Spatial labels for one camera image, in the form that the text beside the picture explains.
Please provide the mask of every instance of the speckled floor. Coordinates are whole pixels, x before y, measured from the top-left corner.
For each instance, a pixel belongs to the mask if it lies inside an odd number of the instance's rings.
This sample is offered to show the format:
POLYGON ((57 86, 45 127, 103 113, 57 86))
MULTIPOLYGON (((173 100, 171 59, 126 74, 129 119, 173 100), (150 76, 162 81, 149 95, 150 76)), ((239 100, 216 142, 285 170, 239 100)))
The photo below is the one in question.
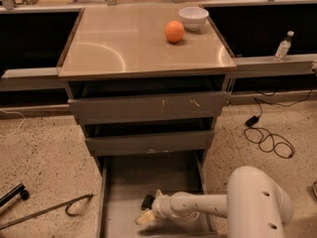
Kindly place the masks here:
MULTIPOLYGON (((305 94, 286 99, 289 101, 286 103, 305 94)), ((285 100, 278 95, 261 99, 285 100)), ((296 153, 290 160, 274 153, 263 153, 257 145, 247 141, 244 123, 259 114, 259 107, 251 97, 234 98, 232 104, 224 107, 217 121, 213 146, 204 165, 208 191, 225 193, 228 178, 237 167, 259 168, 279 183, 292 199, 294 217, 285 226, 285 236, 316 237, 317 199, 311 189, 313 181, 317 180, 316 92, 307 101, 288 108, 263 105, 264 114, 258 126, 291 142, 296 153)), ((93 192, 94 196, 72 206, 71 212, 78 213, 77 216, 69 217, 64 214, 64 208, 60 208, 4 229, 0 231, 0 238, 95 237, 101 176, 68 107, 25 107, 11 111, 21 112, 26 119, 19 114, 0 112, 0 196, 22 182, 31 197, 23 201, 17 196, 2 206, 0 224, 86 193, 93 192)), ((213 219, 217 230, 227 233, 227 221, 213 219)))

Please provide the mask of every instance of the white bowl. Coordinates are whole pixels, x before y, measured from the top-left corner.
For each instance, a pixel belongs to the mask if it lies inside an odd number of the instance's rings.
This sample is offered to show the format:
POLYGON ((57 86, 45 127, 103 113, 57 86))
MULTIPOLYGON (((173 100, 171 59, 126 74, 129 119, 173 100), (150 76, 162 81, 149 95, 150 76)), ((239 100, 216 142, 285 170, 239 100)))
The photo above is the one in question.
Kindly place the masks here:
POLYGON ((200 7, 185 7, 179 10, 180 21, 188 31, 197 31, 205 24, 208 11, 200 7))

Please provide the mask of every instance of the clear plastic bottle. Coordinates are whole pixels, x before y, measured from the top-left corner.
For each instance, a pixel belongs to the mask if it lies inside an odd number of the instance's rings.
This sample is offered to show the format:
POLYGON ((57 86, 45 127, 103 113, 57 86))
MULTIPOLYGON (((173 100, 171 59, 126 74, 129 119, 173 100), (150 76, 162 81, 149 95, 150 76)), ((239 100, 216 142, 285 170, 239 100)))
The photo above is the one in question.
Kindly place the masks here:
POLYGON ((293 35, 294 35, 293 31, 288 31, 287 36, 280 42, 275 54, 276 60, 282 60, 283 58, 286 57, 289 51, 289 48, 291 46, 291 38, 293 37, 293 35))

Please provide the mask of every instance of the countertop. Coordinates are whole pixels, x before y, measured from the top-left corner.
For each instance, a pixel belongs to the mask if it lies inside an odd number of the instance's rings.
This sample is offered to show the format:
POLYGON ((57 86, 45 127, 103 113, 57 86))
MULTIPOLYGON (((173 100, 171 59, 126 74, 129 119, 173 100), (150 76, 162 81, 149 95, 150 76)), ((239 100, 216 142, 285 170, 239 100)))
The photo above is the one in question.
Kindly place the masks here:
POLYGON ((207 21, 168 42, 164 26, 195 3, 93 5, 84 9, 59 68, 63 79, 184 75, 234 70, 232 58, 207 21))

